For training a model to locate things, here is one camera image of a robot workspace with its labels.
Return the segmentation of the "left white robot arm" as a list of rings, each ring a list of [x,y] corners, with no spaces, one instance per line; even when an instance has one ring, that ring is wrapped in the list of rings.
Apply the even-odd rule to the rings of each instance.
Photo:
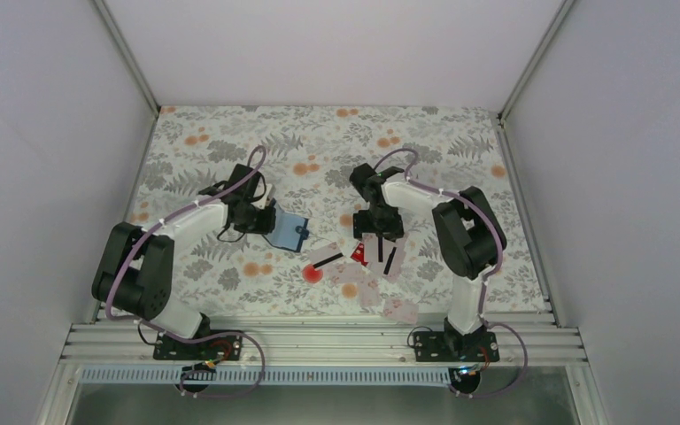
[[[211,346],[209,320],[173,295],[174,261],[212,232],[270,234],[276,216],[267,202],[270,189],[261,172],[238,164],[228,180],[200,190],[190,205],[150,228],[117,224],[92,283],[93,298],[165,332],[188,358],[204,356]]]

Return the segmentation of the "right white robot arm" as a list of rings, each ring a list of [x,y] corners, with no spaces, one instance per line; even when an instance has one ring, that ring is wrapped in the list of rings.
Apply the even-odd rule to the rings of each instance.
[[[444,319],[444,348],[453,359],[469,358],[486,337],[486,287],[506,248],[486,196],[476,187],[460,192],[434,189],[396,166],[378,172],[361,164],[352,170],[349,182],[367,202],[367,208],[353,214],[352,231],[365,245],[369,264],[394,261],[396,244],[406,235],[401,211],[433,223],[442,259],[455,276],[452,304]]]

